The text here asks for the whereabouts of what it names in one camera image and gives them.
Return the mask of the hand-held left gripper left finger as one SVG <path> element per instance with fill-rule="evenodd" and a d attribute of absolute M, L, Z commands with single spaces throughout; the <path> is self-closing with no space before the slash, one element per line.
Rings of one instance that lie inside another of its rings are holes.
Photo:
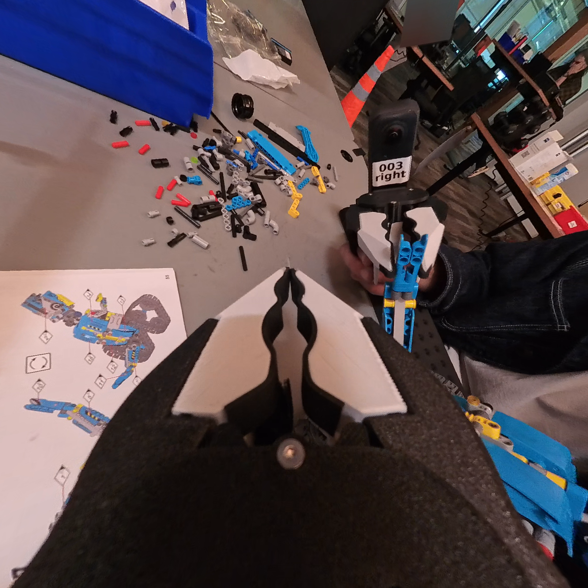
<path fill-rule="evenodd" d="M 229 423 L 245 435 L 273 416 L 281 394 L 274 343 L 289 292 L 290 271 L 281 268 L 217 315 L 174 415 Z"/>

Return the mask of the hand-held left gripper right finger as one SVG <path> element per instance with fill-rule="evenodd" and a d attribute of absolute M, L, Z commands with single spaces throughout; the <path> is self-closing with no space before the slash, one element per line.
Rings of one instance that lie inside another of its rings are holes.
<path fill-rule="evenodd" d="M 306 342 L 301 393 L 307 417 L 336 436 L 349 422 L 406 414 L 364 317 L 300 270 L 291 271 L 291 294 Z"/>

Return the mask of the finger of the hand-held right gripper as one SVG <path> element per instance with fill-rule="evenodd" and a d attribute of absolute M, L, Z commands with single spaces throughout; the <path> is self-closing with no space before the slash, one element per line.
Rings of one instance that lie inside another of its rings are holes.
<path fill-rule="evenodd" d="M 357 243 L 373 264 L 373 283 L 378 283 L 380 273 L 393 279 L 399 255 L 401 222 L 390 222 L 385 213 L 362 212 L 359 224 Z"/>
<path fill-rule="evenodd" d="M 404 240 L 411 260 L 409 265 L 416 268 L 418 278 L 429 277 L 437 259 L 445 225 L 432 206 L 420 206 L 404 213 Z"/>

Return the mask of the blue brick robot arm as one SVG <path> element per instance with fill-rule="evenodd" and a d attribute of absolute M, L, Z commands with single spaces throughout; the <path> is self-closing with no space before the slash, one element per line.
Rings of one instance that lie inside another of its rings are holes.
<path fill-rule="evenodd" d="M 403 236 L 399 242 L 396 276 L 385 285 L 381 326 L 408 352 L 412 350 L 418 273 L 422 265 L 428 235 L 414 243 Z"/>

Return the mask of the blue toy brick robot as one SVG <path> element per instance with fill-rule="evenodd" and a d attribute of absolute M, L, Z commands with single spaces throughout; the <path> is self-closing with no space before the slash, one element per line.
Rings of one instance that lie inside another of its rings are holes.
<path fill-rule="evenodd" d="M 587 564 L 587 490 L 560 443 L 476 396 L 452 398 L 484 442 L 515 510 L 548 556 L 556 538 Z"/>

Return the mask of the grey desk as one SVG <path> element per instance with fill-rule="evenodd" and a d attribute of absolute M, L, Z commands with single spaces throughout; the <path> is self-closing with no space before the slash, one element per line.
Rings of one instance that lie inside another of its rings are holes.
<path fill-rule="evenodd" d="M 182 390 L 216 323 L 216 317 L 287 261 L 344 303 L 365 305 L 345 276 L 335 251 L 343 239 L 338 211 L 366 186 L 363 163 L 351 165 L 335 192 L 320 195 L 334 209 L 334 231 L 326 243 L 303 243 L 294 235 L 272 236 L 257 221 L 257 243 L 233 239 L 222 228 L 201 235 L 205 251 L 186 242 L 143 247 L 141 235 L 164 239 L 140 210 L 148 208 L 157 172 L 133 149 L 112 149 L 114 126 L 107 110 L 115 104 L 10 59 L 1 63 L 1 269 L 2 271 L 160 269 L 175 271 L 186 330 L 183 342 L 142 379 L 176 380 Z M 307 187 L 311 192 L 316 188 Z M 238 247 L 245 249 L 242 270 Z M 447 393 L 417 359 L 396 343 L 386 344 L 387 363 L 406 402 L 425 393 Z"/>

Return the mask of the person's right hand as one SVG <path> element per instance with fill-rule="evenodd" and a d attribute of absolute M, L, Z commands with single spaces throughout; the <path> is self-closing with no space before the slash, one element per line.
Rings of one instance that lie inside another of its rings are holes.
<path fill-rule="evenodd" d="M 382 297 L 385 291 L 386 276 L 375 269 L 370 258 L 360 248 L 357 248 L 354 254 L 348 242 L 345 242 L 340 248 L 342 260 L 349 269 L 350 276 L 364 290 L 374 296 Z"/>

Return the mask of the orange traffic cone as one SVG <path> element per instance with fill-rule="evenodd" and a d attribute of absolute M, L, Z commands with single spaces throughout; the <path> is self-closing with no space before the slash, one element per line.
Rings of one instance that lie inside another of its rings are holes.
<path fill-rule="evenodd" d="M 393 55 L 394 48 L 389 45 L 359 79 L 355 86 L 341 100 L 341 107 L 349 128 L 351 128 L 357 120 L 365 102 Z"/>

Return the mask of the pile of small brick parts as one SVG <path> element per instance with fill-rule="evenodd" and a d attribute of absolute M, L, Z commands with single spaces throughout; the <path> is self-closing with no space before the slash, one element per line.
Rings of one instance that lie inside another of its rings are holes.
<path fill-rule="evenodd" d="M 334 209 L 318 192 L 304 190 L 310 183 L 322 184 L 318 167 L 293 149 L 297 158 L 291 165 L 274 140 L 256 129 L 233 136 L 227 129 L 213 129 L 212 135 L 199 131 L 197 117 L 185 128 L 153 116 L 120 126 L 119 114 L 112 110 L 109 122 L 117 127 L 112 149 L 133 149 L 150 161 L 157 172 L 158 186 L 150 193 L 142 219 L 155 230 L 167 231 L 164 239 L 141 235 L 143 247 L 166 243 L 175 247 L 190 240 L 203 249 L 209 242 L 198 234 L 202 225 L 222 228 L 233 237 L 255 240 L 251 226 L 259 221 L 272 234 L 280 231 L 301 242 L 326 243 L 334 231 Z"/>

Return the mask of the crumpled white paper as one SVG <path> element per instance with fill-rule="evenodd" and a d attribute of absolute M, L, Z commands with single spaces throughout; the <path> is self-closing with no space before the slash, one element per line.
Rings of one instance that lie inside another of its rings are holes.
<path fill-rule="evenodd" d="M 291 88 L 300 84 L 299 78 L 273 61 L 261 57 L 256 51 L 246 49 L 238 56 L 222 58 L 233 74 L 244 81 L 272 89 Z"/>

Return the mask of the crumpled clear plastic bag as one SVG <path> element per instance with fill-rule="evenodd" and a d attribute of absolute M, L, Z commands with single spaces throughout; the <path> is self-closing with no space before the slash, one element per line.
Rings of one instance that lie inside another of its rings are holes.
<path fill-rule="evenodd" d="M 281 61 L 265 27 L 250 11 L 230 1 L 207 1 L 206 9 L 208 38 L 220 55 L 234 58 L 252 49 L 263 58 Z"/>

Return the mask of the open instruction booklet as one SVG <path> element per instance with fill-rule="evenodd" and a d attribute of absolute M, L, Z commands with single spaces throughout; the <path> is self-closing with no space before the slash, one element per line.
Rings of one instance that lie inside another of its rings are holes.
<path fill-rule="evenodd" d="M 1 587 L 60 518 L 115 412 L 185 338 L 171 268 L 1 272 Z"/>

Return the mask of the blue plastic bin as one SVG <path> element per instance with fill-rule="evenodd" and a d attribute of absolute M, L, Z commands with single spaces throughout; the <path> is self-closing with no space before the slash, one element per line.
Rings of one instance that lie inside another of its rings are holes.
<path fill-rule="evenodd" d="M 188 127 L 210 117 L 207 2 L 186 29 L 141 1 L 1 1 L 1 54 Z"/>

